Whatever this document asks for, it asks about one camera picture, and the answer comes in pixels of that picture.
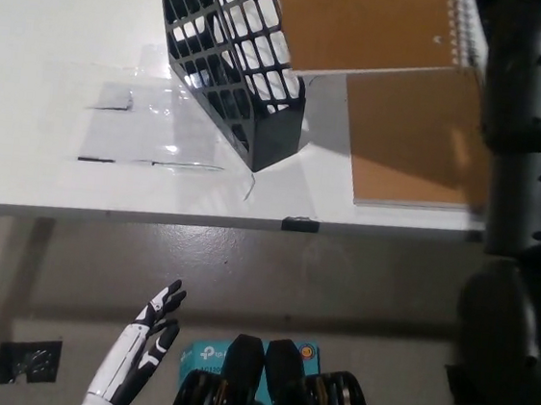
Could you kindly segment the white and black left hand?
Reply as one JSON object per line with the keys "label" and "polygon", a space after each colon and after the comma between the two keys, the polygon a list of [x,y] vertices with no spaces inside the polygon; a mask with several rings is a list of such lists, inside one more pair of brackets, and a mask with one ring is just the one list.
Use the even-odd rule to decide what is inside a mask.
{"label": "white and black left hand", "polygon": [[80,405],[130,405],[151,379],[180,331],[176,311],[187,293],[178,279],[148,301],[117,337]]}

